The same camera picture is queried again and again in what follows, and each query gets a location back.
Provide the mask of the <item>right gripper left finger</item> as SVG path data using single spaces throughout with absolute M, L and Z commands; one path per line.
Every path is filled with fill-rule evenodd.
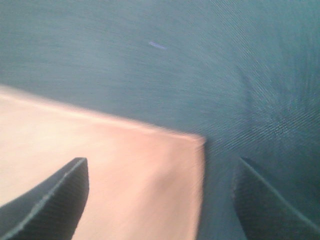
M 88 160 L 76 157 L 0 208 L 2 240 L 70 240 L 89 195 Z

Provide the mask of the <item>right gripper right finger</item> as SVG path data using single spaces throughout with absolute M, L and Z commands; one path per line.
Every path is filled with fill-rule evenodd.
M 242 157 L 234 168 L 232 201 L 249 240 L 318 240 L 320 200 Z

